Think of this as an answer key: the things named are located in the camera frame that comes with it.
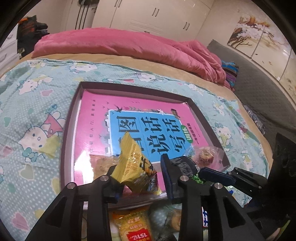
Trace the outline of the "clear-wrapped red candy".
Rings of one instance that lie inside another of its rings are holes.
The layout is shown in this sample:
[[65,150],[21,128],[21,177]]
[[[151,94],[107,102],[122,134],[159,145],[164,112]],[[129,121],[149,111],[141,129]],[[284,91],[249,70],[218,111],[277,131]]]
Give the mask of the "clear-wrapped red candy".
[[192,160],[199,169],[207,167],[223,172],[229,167],[224,150],[214,146],[194,149]]

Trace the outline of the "black green-pea snack packet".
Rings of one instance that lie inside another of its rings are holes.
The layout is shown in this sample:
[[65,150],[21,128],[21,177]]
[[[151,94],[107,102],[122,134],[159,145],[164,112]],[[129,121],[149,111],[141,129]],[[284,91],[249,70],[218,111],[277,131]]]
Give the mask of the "black green-pea snack packet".
[[198,175],[200,168],[191,158],[187,156],[181,156],[170,159],[170,163],[174,166],[177,166],[182,175],[192,178],[198,184],[204,184],[204,181],[201,180]]

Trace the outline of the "round biscuit green label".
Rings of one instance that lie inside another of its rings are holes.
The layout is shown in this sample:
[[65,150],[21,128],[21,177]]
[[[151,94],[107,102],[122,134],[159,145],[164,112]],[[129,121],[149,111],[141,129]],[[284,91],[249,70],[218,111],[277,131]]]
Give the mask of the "round biscuit green label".
[[180,231],[182,210],[178,208],[166,209],[161,233],[170,234]]

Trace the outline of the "snickers chocolate bar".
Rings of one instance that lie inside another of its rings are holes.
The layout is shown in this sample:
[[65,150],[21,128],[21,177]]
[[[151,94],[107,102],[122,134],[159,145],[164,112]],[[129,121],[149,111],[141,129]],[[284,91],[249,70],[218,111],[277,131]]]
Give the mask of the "snickers chocolate bar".
[[208,228],[208,212],[202,207],[203,228]]

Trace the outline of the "yellow snack packet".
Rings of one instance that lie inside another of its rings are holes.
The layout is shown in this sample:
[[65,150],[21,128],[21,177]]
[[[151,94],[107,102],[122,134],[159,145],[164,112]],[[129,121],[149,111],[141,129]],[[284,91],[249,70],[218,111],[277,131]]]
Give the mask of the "yellow snack packet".
[[142,153],[139,144],[126,132],[120,142],[121,153],[111,177],[133,193],[160,195],[157,171]]

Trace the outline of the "orange cake bar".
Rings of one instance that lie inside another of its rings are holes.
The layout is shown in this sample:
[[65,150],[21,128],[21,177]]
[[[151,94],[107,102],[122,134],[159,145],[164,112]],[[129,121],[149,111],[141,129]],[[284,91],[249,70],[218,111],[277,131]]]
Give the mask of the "orange cake bar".
[[149,206],[114,210],[109,214],[119,231],[121,240],[154,240],[148,216]]

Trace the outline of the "clear-wrapped crumbly pastry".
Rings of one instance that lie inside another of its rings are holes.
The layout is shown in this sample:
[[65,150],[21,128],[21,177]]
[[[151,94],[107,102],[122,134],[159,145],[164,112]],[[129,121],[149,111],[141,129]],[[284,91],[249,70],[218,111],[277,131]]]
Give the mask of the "clear-wrapped crumbly pastry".
[[111,166],[117,165],[117,156],[90,155],[90,162],[93,169],[93,180],[106,175]]

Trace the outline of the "pink Chinese workbook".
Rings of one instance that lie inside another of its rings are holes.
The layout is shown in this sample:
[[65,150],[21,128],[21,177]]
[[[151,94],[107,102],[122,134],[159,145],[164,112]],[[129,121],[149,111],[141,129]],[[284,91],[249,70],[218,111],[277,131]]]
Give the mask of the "pink Chinese workbook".
[[78,185],[93,181],[90,155],[118,156],[126,132],[161,172],[162,154],[170,158],[189,147],[212,144],[198,116],[186,101],[160,101],[134,96],[83,91],[74,145],[73,178]]

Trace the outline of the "dark shallow box tray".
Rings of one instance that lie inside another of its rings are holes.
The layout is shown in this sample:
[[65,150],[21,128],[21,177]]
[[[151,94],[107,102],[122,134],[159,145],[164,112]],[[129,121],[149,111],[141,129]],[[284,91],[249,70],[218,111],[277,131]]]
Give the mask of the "dark shallow box tray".
[[72,99],[61,147],[61,186],[91,183],[93,155],[117,156],[125,133],[157,171],[161,194],[125,189],[115,207],[132,208],[166,198],[161,155],[193,156],[201,147],[221,148],[208,121],[188,97],[144,87],[82,82]]

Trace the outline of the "grey quilted headboard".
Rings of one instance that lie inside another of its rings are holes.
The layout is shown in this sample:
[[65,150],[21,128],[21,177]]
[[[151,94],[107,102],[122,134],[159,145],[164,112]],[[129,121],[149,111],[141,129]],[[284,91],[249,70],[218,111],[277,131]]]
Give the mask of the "grey quilted headboard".
[[270,146],[275,147],[277,133],[295,142],[295,108],[280,88],[249,60],[219,42],[212,40],[208,50],[239,67],[234,93],[264,124]]

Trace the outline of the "Hello Kitty blue quilt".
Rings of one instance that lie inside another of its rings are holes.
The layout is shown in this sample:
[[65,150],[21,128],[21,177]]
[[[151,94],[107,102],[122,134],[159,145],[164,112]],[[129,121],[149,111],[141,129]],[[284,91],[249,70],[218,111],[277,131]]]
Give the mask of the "Hello Kitty blue quilt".
[[71,100],[81,82],[158,89],[191,98],[217,135],[232,167],[269,174],[259,130],[233,93],[178,69],[49,58],[27,60],[1,77],[1,220],[15,240],[30,230],[60,192],[60,148]]

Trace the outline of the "white wardrobe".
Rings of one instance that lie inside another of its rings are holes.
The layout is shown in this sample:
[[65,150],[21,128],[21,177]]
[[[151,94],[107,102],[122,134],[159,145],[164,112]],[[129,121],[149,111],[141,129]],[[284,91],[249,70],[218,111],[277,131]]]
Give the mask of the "white wardrobe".
[[196,38],[213,1],[67,1],[61,30],[113,28],[187,41]]

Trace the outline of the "pink blanket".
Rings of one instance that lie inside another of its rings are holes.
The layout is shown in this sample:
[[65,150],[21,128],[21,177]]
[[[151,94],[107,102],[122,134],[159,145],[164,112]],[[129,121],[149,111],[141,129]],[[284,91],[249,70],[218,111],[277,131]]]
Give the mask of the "pink blanket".
[[178,42],[144,32],[86,28],[42,37],[34,46],[32,57],[82,53],[128,56],[161,63],[230,87],[222,61],[197,40]]

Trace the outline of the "white drawer chest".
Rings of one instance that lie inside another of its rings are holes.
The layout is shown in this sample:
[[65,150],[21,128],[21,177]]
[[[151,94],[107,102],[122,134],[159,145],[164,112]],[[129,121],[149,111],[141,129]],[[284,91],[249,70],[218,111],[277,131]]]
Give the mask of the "white drawer chest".
[[1,67],[3,67],[11,57],[14,57],[18,53],[17,33],[18,24],[12,29],[1,46]]

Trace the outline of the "tree wall painting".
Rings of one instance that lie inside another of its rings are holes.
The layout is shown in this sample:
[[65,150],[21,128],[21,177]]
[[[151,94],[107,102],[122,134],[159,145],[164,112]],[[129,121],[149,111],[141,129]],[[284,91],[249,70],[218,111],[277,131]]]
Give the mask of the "tree wall painting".
[[227,45],[268,72],[295,100],[295,51],[274,22],[241,15]]

